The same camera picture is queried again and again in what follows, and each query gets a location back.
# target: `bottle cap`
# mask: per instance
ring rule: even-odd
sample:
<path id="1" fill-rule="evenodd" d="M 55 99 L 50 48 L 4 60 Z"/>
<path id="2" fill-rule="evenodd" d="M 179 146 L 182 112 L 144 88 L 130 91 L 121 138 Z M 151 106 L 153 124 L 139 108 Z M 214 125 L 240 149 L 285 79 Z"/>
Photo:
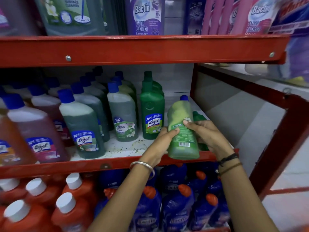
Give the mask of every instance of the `bottle cap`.
<path id="1" fill-rule="evenodd" d="M 38 85 L 29 85 L 28 89 L 32 96 L 40 96 L 42 94 L 45 94 L 45 91 L 41 86 Z"/>
<path id="2" fill-rule="evenodd" d="M 5 92 L 5 90 L 3 89 L 3 87 L 0 85 L 0 98 L 5 96 L 7 93 Z"/>
<path id="3" fill-rule="evenodd" d="M 144 72 L 144 80 L 145 78 L 149 78 L 152 80 L 152 71 L 145 71 Z"/>
<path id="4" fill-rule="evenodd" d="M 82 83 L 78 82 L 74 82 L 71 85 L 71 89 L 73 91 L 74 94 L 82 94 L 84 92 L 84 88 L 82 86 Z"/>
<path id="5" fill-rule="evenodd" d="M 118 88 L 118 85 L 116 84 L 116 82 L 109 82 L 108 83 L 108 91 L 109 91 L 109 93 L 119 92 L 119 88 Z"/>
<path id="6" fill-rule="evenodd" d="M 187 95 L 181 95 L 180 96 L 180 100 L 182 100 L 182 101 L 189 101 L 189 98 L 188 98 Z"/>
<path id="7" fill-rule="evenodd" d="M 11 191 L 18 187 L 19 180 L 15 178 L 8 178 L 8 179 L 1 179 L 0 180 L 0 187 L 3 191 Z"/>
<path id="8" fill-rule="evenodd" d="M 202 171 L 196 171 L 196 176 L 200 180 L 205 180 L 205 178 L 206 178 L 206 174 Z"/>
<path id="9" fill-rule="evenodd" d="M 60 195 L 60 197 L 56 201 L 56 207 L 59 208 L 60 212 L 62 212 L 63 214 L 72 211 L 75 205 L 76 201 L 72 193 L 70 192 Z"/>
<path id="10" fill-rule="evenodd" d="M 151 92 L 152 91 L 152 81 L 143 80 L 142 84 L 143 84 L 143 87 L 142 87 L 143 92 Z"/>
<path id="11" fill-rule="evenodd" d="M 180 184 L 178 190 L 185 197 L 189 197 L 192 193 L 191 188 L 185 184 Z"/>
<path id="12" fill-rule="evenodd" d="M 95 76 L 100 76 L 103 73 L 103 68 L 102 66 L 96 66 L 92 71 L 95 73 Z"/>
<path id="13" fill-rule="evenodd" d="M 74 102 L 74 96 L 71 89 L 61 89 L 58 90 L 58 96 L 62 103 L 71 103 Z"/>
<path id="14" fill-rule="evenodd" d="M 157 191 L 155 190 L 155 188 L 151 186 L 145 186 L 143 192 L 148 199 L 153 199 L 155 195 L 157 194 Z"/>
<path id="15" fill-rule="evenodd" d="M 216 206 L 218 204 L 218 198 L 214 194 L 207 194 L 206 195 L 206 201 L 213 206 Z"/>
<path id="16" fill-rule="evenodd" d="M 58 78 L 56 77 L 47 77 L 46 78 L 46 84 L 49 88 L 57 88 L 60 87 L 60 83 Z"/>
<path id="17" fill-rule="evenodd" d="M 24 89 L 27 88 L 27 85 L 21 82 L 12 82 L 11 86 L 13 87 L 13 89 Z"/>
<path id="18" fill-rule="evenodd" d="M 81 77 L 79 78 L 79 80 L 80 80 L 80 82 L 82 83 L 82 86 L 83 86 L 83 87 L 91 86 L 91 82 L 90 82 L 90 80 L 89 80 L 88 77 L 86 77 L 86 76 L 81 76 Z"/>
<path id="19" fill-rule="evenodd" d="M 106 196 L 106 198 L 108 200 L 111 199 L 111 197 L 114 195 L 114 193 L 116 192 L 116 189 L 115 188 L 106 188 L 104 189 L 104 195 Z"/>
<path id="20" fill-rule="evenodd" d="M 25 106 L 25 103 L 19 94 L 8 94 L 2 97 L 6 107 L 10 110 Z"/>
<path id="21" fill-rule="evenodd" d="M 26 190 L 30 193 L 30 195 L 37 196 L 42 194 L 46 189 L 46 184 L 42 181 L 41 178 L 34 178 L 29 181 L 26 185 Z"/>
<path id="22" fill-rule="evenodd" d="M 116 71 L 115 76 L 119 76 L 123 80 L 123 71 Z"/>
<path id="23" fill-rule="evenodd" d="M 85 76 L 89 79 L 89 81 L 95 81 L 95 74 L 93 72 L 86 72 Z"/>
<path id="24" fill-rule="evenodd" d="M 115 81 L 116 84 L 117 84 L 118 86 L 119 86 L 119 85 L 122 85 L 120 76 L 113 76 L 113 77 L 111 78 L 111 80 L 112 80 L 112 81 Z"/>
<path id="25" fill-rule="evenodd" d="M 71 173 L 67 176 L 66 183 L 71 190 L 75 190 L 82 185 L 83 181 L 79 173 Z"/>
<path id="26" fill-rule="evenodd" d="M 30 211 L 30 206 L 22 199 L 11 203 L 4 211 L 3 215 L 10 222 L 18 222 L 24 219 Z"/>

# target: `orange bottle cap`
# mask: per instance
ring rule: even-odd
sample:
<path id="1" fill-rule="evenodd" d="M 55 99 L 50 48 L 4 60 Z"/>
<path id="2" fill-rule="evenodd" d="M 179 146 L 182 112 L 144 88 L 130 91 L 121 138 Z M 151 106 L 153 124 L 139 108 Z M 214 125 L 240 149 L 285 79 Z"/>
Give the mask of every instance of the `orange bottle cap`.
<path id="1" fill-rule="evenodd" d="M 218 198 L 214 194 L 207 194 L 206 200 L 210 205 L 216 206 L 218 204 Z"/>
<path id="2" fill-rule="evenodd" d="M 106 188 L 106 189 L 104 189 L 103 192 L 104 192 L 106 198 L 107 198 L 108 200 L 110 200 L 111 197 L 112 197 L 112 196 L 114 195 L 114 193 L 116 192 L 116 189 L 114 189 L 114 188 Z"/>
<path id="3" fill-rule="evenodd" d="M 145 186 L 143 192 L 148 199 L 153 199 L 155 195 L 157 194 L 157 191 L 155 190 L 155 188 L 150 187 L 150 186 Z"/>
<path id="4" fill-rule="evenodd" d="M 205 180 L 206 174 L 202 171 L 196 171 L 196 176 L 198 179 Z"/>
<path id="5" fill-rule="evenodd" d="M 192 193 L 191 188 L 189 186 L 185 185 L 185 184 L 180 184 L 178 186 L 178 190 L 185 197 L 189 197 Z"/>

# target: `barcode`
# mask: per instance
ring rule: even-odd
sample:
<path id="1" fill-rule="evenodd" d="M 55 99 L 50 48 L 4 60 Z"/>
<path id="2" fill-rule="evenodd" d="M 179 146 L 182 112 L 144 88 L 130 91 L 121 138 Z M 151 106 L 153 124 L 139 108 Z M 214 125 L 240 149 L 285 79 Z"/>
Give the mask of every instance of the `barcode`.
<path id="1" fill-rule="evenodd" d="M 180 147 L 190 147 L 190 143 L 188 142 L 179 142 Z"/>

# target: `person's right hand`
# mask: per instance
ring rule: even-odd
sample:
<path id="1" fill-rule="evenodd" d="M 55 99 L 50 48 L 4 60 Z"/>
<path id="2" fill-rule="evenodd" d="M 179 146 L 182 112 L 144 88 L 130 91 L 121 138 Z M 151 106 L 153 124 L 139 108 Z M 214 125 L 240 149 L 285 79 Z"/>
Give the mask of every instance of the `person's right hand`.
<path id="1" fill-rule="evenodd" d="M 230 143 L 212 121 L 204 120 L 192 123 L 183 120 L 183 124 L 200 136 L 199 139 L 201 138 L 207 144 L 209 150 L 216 154 L 218 161 L 234 153 Z"/>

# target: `black bracelet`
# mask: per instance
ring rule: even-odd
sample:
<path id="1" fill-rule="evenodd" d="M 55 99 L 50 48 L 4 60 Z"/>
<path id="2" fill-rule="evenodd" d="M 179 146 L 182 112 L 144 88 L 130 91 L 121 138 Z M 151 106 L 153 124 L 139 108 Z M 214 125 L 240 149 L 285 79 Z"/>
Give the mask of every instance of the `black bracelet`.
<path id="1" fill-rule="evenodd" d="M 218 164 L 223 167 L 223 164 L 225 162 L 236 159 L 236 158 L 238 158 L 238 155 L 236 153 L 233 153 L 230 156 L 223 158 L 221 161 L 218 161 Z"/>

